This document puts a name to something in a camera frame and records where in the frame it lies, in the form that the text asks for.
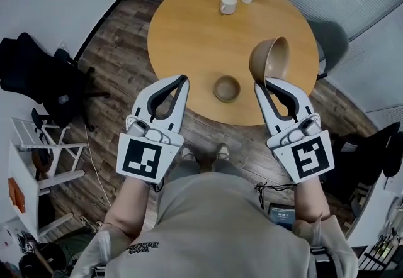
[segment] brown leather object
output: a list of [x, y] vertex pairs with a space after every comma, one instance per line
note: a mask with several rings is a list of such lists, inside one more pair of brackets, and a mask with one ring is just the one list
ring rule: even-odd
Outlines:
[[21, 192], [17, 182], [14, 180], [13, 177], [8, 179], [8, 192], [13, 205], [17, 206], [21, 213], [25, 213], [24, 194]]

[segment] gray pants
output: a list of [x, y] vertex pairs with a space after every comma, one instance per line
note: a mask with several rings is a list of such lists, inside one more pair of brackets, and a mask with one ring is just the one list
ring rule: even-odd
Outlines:
[[[213, 172], [229, 174], [242, 177], [242, 172], [235, 167], [234, 164], [227, 160], [216, 160], [212, 164]], [[183, 161], [180, 162], [168, 176], [168, 182], [175, 181], [182, 177], [197, 175], [200, 173], [200, 166], [198, 162]]]

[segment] wooden floor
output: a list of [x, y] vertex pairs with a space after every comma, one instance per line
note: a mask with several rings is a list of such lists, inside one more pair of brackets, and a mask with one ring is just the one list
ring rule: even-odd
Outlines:
[[[111, 97], [88, 99], [90, 122], [96, 127], [89, 133], [89, 143], [99, 178], [112, 202], [119, 193], [124, 178], [115, 172], [119, 133], [125, 131], [125, 118], [130, 114], [137, 94], [157, 80], [147, 53], [147, 32], [152, 15], [160, 0], [123, 0], [111, 13], [90, 41], [79, 61], [79, 67], [86, 70], [95, 67], [93, 85], [90, 90], [109, 91]], [[317, 82], [310, 96], [315, 110], [321, 115], [324, 128], [345, 135], [351, 132], [368, 136], [374, 126], [338, 90], [322, 80]], [[245, 178], [253, 184], [288, 183], [288, 178], [271, 156], [265, 142], [268, 133], [262, 126], [230, 126], [208, 120], [189, 109], [186, 110], [181, 134], [194, 147], [195, 155], [203, 171], [210, 162], [219, 143], [226, 143], [231, 149], [231, 160], [243, 170]], [[86, 134], [80, 118], [71, 124], [71, 133], [66, 142], [85, 142]], [[62, 156], [61, 171], [67, 170], [72, 161], [69, 155]], [[50, 197], [57, 214], [74, 213], [74, 218], [51, 231], [45, 237], [53, 240], [80, 227], [78, 216], [84, 215], [91, 221], [103, 220], [109, 205], [98, 183], [96, 173], [89, 159], [89, 150], [84, 149], [79, 167], [86, 175], [67, 184], [52, 188]], [[328, 197], [332, 213], [339, 222], [351, 221], [351, 213], [332, 197]], [[293, 204], [293, 191], [266, 191], [268, 201]], [[149, 199], [144, 229], [154, 226], [156, 221], [156, 194]]]

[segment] black baseboard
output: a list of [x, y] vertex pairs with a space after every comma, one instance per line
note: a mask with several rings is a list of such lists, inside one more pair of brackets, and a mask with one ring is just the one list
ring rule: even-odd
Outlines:
[[91, 30], [89, 35], [87, 36], [86, 40], [84, 43], [81, 45], [80, 49], [78, 50], [76, 56], [74, 57], [74, 61], [78, 61], [81, 58], [81, 55], [84, 53], [85, 49], [88, 46], [88, 43], [91, 41], [95, 33], [98, 31], [99, 27], [104, 23], [104, 21], [107, 19], [107, 17], [112, 13], [112, 11], [119, 5], [120, 2], [123, 0], [116, 0], [110, 8], [105, 12], [105, 14], [102, 16], [102, 18], [95, 24], [94, 28]]

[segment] sleeve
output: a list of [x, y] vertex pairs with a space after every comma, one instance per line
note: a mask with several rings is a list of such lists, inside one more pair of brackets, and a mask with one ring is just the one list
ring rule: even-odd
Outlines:
[[131, 242], [132, 240], [117, 227], [109, 224], [103, 225], [82, 252], [70, 277], [91, 277], [91, 268], [106, 265], [125, 251]]
[[348, 245], [335, 216], [315, 223], [297, 220], [292, 232], [309, 242], [311, 247], [323, 246], [332, 255], [338, 277], [355, 278], [358, 274], [358, 259]]

